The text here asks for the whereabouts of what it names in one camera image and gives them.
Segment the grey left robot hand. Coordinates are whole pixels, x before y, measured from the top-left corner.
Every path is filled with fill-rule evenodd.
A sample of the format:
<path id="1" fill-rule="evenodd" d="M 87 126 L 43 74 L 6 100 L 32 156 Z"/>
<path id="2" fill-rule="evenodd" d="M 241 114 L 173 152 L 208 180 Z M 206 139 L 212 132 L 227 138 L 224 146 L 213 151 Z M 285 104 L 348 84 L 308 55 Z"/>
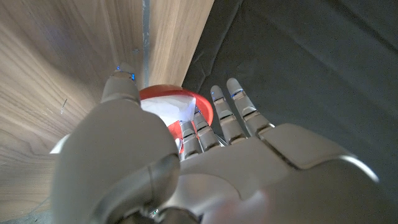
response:
<path id="1" fill-rule="evenodd" d="M 274 126 L 230 78 L 231 111 L 211 89 L 225 136 L 200 111 L 183 154 L 144 111 L 131 67 L 108 78 L 101 103 L 65 137 L 53 178 L 55 223 L 396 223 L 377 175 L 337 143 Z"/>

